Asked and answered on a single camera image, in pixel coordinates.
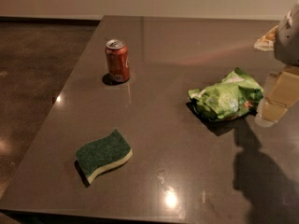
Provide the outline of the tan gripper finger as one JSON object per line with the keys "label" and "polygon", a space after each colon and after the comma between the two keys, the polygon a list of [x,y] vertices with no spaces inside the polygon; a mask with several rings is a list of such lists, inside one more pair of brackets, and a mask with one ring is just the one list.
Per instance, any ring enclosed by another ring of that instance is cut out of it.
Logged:
{"label": "tan gripper finger", "polygon": [[254,48],[261,51],[273,51],[276,40],[278,26],[270,29],[265,35],[261,36],[255,43]]}
{"label": "tan gripper finger", "polygon": [[271,72],[265,81],[263,99],[258,105],[255,122],[261,127],[276,124],[299,100],[299,67],[285,66]]}

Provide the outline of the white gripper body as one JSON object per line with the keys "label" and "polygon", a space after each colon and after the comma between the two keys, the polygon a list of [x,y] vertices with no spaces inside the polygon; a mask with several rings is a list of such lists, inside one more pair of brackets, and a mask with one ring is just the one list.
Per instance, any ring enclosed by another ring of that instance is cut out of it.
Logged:
{"label": "white gripper body", "polygon": [[299,1],[278,25],[274,52],[277,60],[288,65],[299,65]]}

